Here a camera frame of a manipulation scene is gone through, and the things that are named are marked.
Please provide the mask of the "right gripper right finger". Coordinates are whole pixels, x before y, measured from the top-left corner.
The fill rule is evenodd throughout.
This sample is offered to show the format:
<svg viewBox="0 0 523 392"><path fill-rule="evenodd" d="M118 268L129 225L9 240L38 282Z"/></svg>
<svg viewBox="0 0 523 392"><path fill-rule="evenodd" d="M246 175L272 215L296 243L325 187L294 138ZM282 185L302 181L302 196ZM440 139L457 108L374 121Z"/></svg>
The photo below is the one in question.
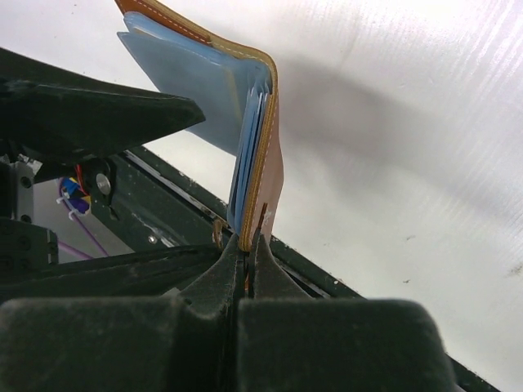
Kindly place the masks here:
<svg viewBox="0 0 523 392"><path fill-rule="evenodd" d="M257 234L239 303L240 391L454 391L431 315L412 301L314 299Z"/></svg>

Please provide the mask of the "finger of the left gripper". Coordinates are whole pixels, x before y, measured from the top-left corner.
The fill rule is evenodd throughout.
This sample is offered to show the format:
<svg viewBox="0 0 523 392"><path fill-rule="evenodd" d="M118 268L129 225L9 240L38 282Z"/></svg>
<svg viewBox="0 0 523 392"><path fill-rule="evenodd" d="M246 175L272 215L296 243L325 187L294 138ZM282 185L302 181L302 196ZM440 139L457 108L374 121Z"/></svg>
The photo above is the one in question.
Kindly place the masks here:
<svg viewBox="0 0 523 392"><path fill-rule="evenodd" d="M191 99L158 92L1 81L1 137L40 162L106 158L204 119Z"/></svg>

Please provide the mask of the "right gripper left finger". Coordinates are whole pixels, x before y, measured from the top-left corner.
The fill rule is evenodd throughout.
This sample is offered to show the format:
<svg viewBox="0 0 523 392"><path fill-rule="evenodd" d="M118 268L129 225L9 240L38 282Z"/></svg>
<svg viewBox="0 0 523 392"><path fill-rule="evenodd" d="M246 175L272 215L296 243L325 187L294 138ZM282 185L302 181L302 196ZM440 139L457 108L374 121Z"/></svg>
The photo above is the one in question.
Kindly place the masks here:
<svg viewBox="0 0 523 392"><path fill-rule="evenodd" d="M237 240L1 280L4 391L232 391Z"/></svg>

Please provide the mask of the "brown leather card holder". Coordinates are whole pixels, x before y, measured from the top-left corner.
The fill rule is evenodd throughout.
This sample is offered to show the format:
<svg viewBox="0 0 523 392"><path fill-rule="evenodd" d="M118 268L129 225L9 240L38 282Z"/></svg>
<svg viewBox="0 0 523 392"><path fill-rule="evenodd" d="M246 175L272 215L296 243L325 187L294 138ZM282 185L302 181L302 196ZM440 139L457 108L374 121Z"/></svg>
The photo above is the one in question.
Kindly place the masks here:
<svg viewBox="0 0 523 392"><path fill-rule="evenodd" d="M257 231L270 236L284 183L275 62L158 1L117 6L127 26L119 38L150 81L203 111L188 130L235 156L226 220L249 251Z"/></svg>

